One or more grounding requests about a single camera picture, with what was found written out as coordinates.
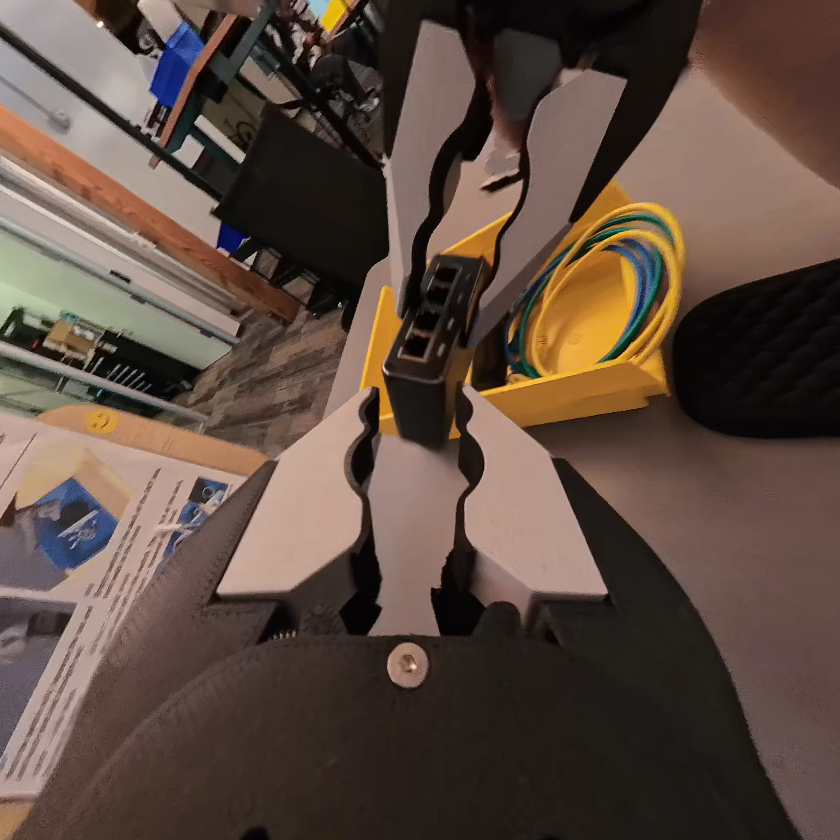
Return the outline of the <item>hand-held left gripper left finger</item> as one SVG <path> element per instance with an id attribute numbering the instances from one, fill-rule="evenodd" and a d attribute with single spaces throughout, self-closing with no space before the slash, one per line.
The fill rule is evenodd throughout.
<path id="1" fill-rule="evenodd" d="M 285 629 L 339 620 L 366 635 L 382 573 L 368 486 L 380 393 L 353 395 L 285 450 L 216 588 L 223 601 L 278 604 Z"/>

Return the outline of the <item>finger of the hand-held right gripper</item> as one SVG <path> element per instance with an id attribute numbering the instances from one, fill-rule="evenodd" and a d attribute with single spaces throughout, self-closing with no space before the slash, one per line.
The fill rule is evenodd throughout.
<path id="1" fill-rule="evenodd" d="M 461 34 L 422 20 L 385 155 L 388 259 L 399 314 L 418 303 L 429 241 L 455 196 L 463 161 L 477 154 L 488 132 L 487 96 Z"/>
<path id="2" fill-rule="evenodd" d="M 474 349 L 512 309 L 571 229 L 571 216 L 626 81 L 584 70 L 534 109 L 521 155 L 520 199 L 497 237 L 492 277 L 477 304 Z"/>

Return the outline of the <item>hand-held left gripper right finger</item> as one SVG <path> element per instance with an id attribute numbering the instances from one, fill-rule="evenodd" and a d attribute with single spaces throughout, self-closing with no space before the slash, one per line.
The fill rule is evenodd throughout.
<path id="1" fill-rule="evenodd" d="M 606 583 L 550 453 L 471 385 L 460 385 L 458 469 L 467 487 L 432 590 L 442 635 L 470 635 L 504 602 L 530 629 L 544 604 L 603 603 Z"/>

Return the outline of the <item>yellow plastic bin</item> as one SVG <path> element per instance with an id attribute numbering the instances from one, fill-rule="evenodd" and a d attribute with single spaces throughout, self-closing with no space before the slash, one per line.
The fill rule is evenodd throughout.
<path id="1" fill-rule="evenodd" d="M 595 221 L 617 211 L 631 200 L 618 181 L 613 179 L 598 196 L 581 221 L 563 240 L 571 244 Z M 466 238 L 445 249 L 445 253 L 492 258 L 493 245 L 509 213 L 478 228 Z M 606 340 L 617 338 L 621 315 L 629 313 L 631 270 L 618 255 L 599 254 L 576 272 L 570 285 L 557 300 L 558 316 L 568 313 L 559 332 L 558 372 L 541 379 L 504 385 L 483 391 L 482 395 L 520 427 L 554 424 L 571 419 L 644 408 L 654 396 L 668 396 L 669 386 L 661 349 L 654 347 L 641 364 L 637 357 L 584 366 L 595 360 L 595 350 L 606 350 Z M 376 291 L 377 303 L 368 329 L 370 339 L 365 354 L 360 390 L 369 386 L 380 389 L 380 431 L 397 434 L 390 400 L 385 392 L 382 364 L 396 337 L 401 320 L 396 316 L 390 285 Z"/>

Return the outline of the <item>black ethernet switch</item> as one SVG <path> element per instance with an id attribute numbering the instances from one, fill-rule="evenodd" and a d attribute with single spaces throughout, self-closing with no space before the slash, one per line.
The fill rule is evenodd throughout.
<path id="1" fill-rule="evenodd" d="M 490 273 L 483 257 L 436 255 L 382 366 L 396 430 L 429 449 L 448 441 L 458 384 L 475 350 L 468 346 L 477 302 Z"/>

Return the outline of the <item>black chair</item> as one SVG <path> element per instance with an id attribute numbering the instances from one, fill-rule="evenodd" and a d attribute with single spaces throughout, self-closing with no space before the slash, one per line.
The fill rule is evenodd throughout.
<path id="1" fill-rule="evenodd" d="M 253 143 L 213 214 L 309 270 L 351 312 L 388 256 L 385 178 L 265 105 Z"/>

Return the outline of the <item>wooden top workbench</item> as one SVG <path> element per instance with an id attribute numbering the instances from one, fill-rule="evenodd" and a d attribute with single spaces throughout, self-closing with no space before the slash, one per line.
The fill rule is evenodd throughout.
<path id="1" fill-rule="evenodd" d="M 244 152 L 222 134 L 217 138 L 207 127 L 198 124 L 208 96 L 203 81 L 210 80 L 226 91 L 242 66 L 255 51 L 259 37 L 266 30 L 277 10 L 277 1 L 227 2 L 222 4 L 224 18 L 216 27 L 201 52 L 186 72 L 173 108 L 157 141 L 152 143 L 151 169 L 161 162 L 174 167 L 175 157 L 186 138 L 193 137 L 214 159 L 229 168 L 236 168 L 245 158 Z"/>

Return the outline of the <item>blue storage bin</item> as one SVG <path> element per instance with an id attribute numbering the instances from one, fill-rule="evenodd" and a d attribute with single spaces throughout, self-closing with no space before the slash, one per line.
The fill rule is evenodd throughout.
<path id="1" fill-rule="evenodd" d="M 204 49 L 204 41 L 183 20 L 167 40 L 150 83 L 150 93 L 162 106 L 173 109 L 189 70 Z"/>

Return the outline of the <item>black quilted cushion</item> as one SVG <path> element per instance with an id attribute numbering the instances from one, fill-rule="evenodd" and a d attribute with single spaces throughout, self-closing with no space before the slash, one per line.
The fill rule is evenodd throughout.
<path id="1" fill-rule="evenodd" d="M 839 260 L 755 280 L 690 309 L 672 342 L 683 413 L 742 438 L 839 436 Z"/>

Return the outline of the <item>wooden beam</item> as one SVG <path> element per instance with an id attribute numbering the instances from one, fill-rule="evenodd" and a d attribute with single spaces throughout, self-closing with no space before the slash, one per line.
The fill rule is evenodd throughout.
<path id="1" fill-rule="evenodd" d="M 1 148 L 27 171 L 96 208 L 239 303 L 279 322 L 294 322 L 300 302 L 223 256 L 78 154 L 1 108 Z"/>

